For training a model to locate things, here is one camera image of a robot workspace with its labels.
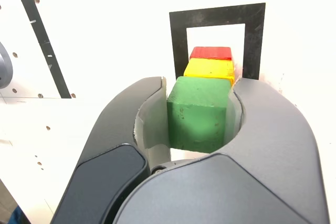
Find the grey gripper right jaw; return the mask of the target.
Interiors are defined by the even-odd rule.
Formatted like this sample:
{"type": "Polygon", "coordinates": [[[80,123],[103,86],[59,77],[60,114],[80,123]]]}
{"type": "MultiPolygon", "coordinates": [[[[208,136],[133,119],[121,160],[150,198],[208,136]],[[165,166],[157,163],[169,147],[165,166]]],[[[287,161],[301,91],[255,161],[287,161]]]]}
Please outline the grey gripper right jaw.
{"type": "Polygon", "coordinates": [[[229,100],[233,139],[146,179],[115,223],[329,223],[318,147],[302,113],[258,80],[238,80],[229,100]]]}

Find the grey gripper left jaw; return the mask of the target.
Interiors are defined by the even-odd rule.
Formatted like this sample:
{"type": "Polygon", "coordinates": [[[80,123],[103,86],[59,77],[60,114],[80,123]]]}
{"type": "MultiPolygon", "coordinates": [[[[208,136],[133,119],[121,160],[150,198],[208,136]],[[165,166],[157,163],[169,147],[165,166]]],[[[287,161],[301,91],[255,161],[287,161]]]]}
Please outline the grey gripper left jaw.
{"type": "Polygon", "coordinates": [[[112,223],[128,195],[171,159],[166,79],[144,78],[102,110],[52,223],[112,223]]]}

